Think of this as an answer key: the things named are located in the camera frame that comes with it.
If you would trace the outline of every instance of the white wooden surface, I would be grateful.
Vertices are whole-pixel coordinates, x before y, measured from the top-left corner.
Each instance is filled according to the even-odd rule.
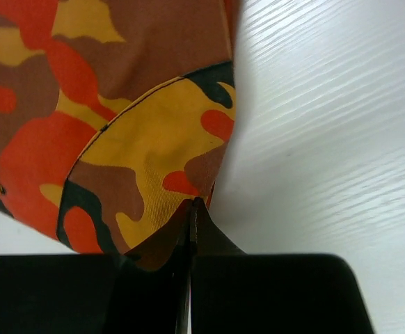
[[[235,61],[213,219],[252,253],[341,255],[405,333],[405,0],[246,1]],[[0,215],[0,253],[65,251]]]

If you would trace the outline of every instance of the yellow patch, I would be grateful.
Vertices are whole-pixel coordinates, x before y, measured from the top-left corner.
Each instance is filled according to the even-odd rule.
[[[112,111],[115,112],[116,115],[118,115],[121,111],[126,109],[132,102],[127,99],[114,99],[114,100],[109,100],[106,99],[102,96],[99,95],[99,102],[102,104],[102,106],[105,106]]]
[[[68,97],[63,93],[62,90],[59,90],[58,92],[56,110],[77,118],[82,122],[85,122],[95,130],[101,129],[107,123],[105,118],[95,113],[88,106],[73,102],[68,99]]]
[[[233,94],[233,88],[225,88]],[[165,176],[183,170],[190,159],[223,144],[201,125],[201,116],[210,109],[229,116],[235,112],[208,99],[192,81],[174,79],[140,97],[84,151],[81,160],[89,164],[128,167],[136,173],[144,214],[137,222],[122,212],[116,214],[122,236],[131,248],[167,222],[184,199],[191,198],[165,190]]]
[[[40,185],[40,192],[52,204],[60,207],[62,199],[62,187],[57,184],[45,183]]]
[[[125,42],[111,21],[108,5],[100,0],[59,1],[51,34],[87,36],[102,43]]]
[[[28,49],[17,27],[0,27],[0,64],[18,66],[26,59],[38,54],[43,54],[43,51]]]

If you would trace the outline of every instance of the orange camouflage fabric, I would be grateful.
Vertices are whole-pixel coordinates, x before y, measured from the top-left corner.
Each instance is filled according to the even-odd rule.
[[[126,253],[208,200],[235,118],[229,0],[0,0],[0,210]]]

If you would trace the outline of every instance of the white surface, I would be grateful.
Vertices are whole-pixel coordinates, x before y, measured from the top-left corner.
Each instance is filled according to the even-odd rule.
[[[0,213],[0,254],[74,253],[50,239]]]
[[[405,0],[250,0],[212,216],[244,250],[330,252],[405,333]],[[0,216],[0,253],[66,248]]]

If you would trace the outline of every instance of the black object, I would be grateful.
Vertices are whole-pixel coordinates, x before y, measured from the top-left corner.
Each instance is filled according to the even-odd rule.
[[[195,334],[373,333],[343,260],[245,255],[199,198],[123,256],[0,256],[0,333],[187,333],[189,284]]]

